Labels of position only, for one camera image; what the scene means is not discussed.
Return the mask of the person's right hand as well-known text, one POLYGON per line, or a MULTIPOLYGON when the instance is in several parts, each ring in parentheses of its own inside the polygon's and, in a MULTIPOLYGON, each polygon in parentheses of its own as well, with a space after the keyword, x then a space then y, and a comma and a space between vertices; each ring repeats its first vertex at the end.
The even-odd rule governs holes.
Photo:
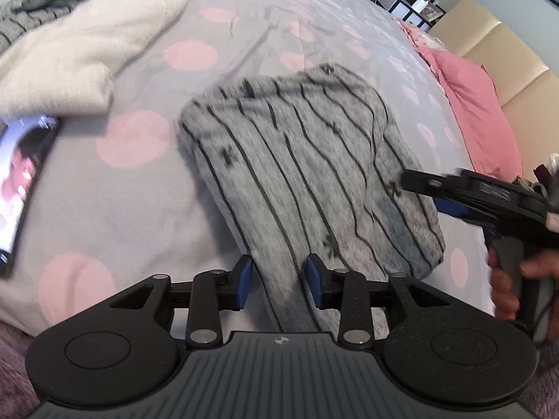
MULTIPOLYGON (((520 308, 513 294, 513 279, 500 267, 498 253, 488 252, 488 265, 492 269, 490 285, 496 315, 504 320, 513 320, 520 308)), ((518 272, 526 279, 558 279, 558 252, 544 251, 520 263, 518 272)))

